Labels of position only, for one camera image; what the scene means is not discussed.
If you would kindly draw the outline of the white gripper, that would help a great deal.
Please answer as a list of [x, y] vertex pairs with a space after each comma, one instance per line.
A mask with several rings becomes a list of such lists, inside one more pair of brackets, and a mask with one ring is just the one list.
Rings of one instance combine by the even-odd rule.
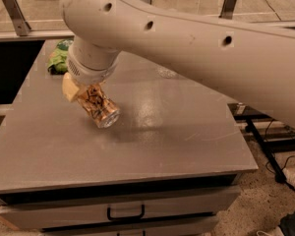
[[68, 49], [68, 72], [63, 77], [62, 92], [73, 102], [79, 95], [80, 85], [92, 85], [105, 81], [118, 64], [120, 51], [96, 46], [75, 36]]

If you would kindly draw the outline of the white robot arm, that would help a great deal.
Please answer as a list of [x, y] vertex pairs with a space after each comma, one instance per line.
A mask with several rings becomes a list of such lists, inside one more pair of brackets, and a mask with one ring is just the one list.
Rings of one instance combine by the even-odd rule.
[[177, 13], [141, 0], [59, 0], [72, 77], [108, 78], [119, 52], [146, 58], [295, 128], [295, 30]]

